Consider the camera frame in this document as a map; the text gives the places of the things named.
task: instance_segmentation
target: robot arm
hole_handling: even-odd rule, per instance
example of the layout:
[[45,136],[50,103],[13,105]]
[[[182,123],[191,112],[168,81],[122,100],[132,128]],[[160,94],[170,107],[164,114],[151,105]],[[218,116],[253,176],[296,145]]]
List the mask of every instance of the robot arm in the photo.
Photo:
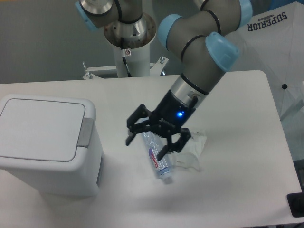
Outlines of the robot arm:
[[142,0],[79,0],[76,7],[90,30],[111,22],[134,23],[143,14]]
[[[249,0],[205,0],[201,12],[191,18],[170,15],[160,24],[158,38],[185,65],[185,70],[154,111],[143,104],[128,118],[129,145],[136,134],[151,131],[167,139],[157,156],[180,152],[191,137],[182,128],[196,108],[230,70],[239,50],[221,35],[247,24],[252,17]],[[140,118],[148,120],[137,123]],[[171,136],[180,133],[173,143]]]

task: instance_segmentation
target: black cable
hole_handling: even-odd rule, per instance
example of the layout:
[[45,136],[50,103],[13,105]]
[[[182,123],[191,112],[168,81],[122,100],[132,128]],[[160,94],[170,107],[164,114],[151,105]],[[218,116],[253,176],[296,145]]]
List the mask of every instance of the black cable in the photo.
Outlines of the black cable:
[[304,224],[304,222],[302,222],[302,223],[299,223],[299,224],[296,224],[294,227],[292,227],[292,228],[298,228],[300,225],[302,225],[302,224]]

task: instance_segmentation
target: white table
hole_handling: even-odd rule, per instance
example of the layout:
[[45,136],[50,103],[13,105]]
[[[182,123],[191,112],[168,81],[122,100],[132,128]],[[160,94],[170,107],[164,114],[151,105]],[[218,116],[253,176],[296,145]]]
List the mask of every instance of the white table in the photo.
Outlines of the white table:
[[152,110],[176,76],[0,85],[9,93],[87,98],[97,108],[105,152],[95,198],[41,194],[0,171],[3,228],[237,228],[303,222],[286,195],[300,192],[267,78],[227,73],[186,123],[208,141],[200,173],[155,179],[139,136],[129,147],[126,119],[143,103]]

